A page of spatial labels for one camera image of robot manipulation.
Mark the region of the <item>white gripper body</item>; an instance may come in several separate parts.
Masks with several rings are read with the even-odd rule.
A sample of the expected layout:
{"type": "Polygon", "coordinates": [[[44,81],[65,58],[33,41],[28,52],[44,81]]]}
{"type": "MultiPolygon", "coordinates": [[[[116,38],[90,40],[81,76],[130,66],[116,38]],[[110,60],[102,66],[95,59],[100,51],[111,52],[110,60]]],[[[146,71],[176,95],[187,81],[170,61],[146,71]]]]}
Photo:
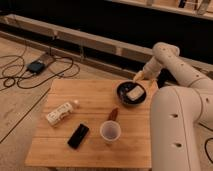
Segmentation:
{"type": "Polygon", "coordinates": [[[143,67],[144,76],[146,79],[155,79],[159,76],[163,65],[155,58],[151,58],[143,67]]]}

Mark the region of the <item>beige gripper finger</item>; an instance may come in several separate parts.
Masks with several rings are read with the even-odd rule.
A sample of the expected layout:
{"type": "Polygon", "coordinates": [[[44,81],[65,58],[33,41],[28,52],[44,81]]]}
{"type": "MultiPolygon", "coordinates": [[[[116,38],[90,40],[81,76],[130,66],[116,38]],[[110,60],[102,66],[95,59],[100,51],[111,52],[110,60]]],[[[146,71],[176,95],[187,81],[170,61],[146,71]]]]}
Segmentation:
{"type": "Polygon", "coordinates": [[[139,71],[138,73],[135,74],[135,76],[133,77],[133,81],[137,82],[140,80],[143,80],[145,78],[144,76],[144,72],[143,71],[139,71]]]}

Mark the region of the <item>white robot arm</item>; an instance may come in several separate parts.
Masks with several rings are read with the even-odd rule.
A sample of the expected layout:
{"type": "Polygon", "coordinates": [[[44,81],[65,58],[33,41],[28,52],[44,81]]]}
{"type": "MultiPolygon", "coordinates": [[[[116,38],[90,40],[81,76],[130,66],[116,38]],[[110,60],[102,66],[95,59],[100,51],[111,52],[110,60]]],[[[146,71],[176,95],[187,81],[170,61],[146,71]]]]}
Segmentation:
{"type": "Polygon", "coordinates": [[[152,171],[201,171],[194,124],[213,121],[213,80],[184,62],[174,45],[158,42],[152,53],[135,79],[154,79],[167,69],[178,82],[151,100],[152,171]]]}

